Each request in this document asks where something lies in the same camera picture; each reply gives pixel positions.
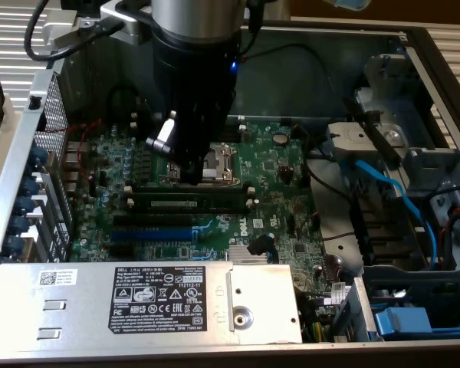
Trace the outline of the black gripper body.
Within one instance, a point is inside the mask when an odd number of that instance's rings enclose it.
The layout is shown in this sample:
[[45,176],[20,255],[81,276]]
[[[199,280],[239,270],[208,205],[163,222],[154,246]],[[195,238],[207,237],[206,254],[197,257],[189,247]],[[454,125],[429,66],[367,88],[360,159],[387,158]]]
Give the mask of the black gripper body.
[[218,138],[235,99],[242,33],[204,43],[153,32],[153,76],[166,110],[176,113],[168,145],[174,153],[202,153]]

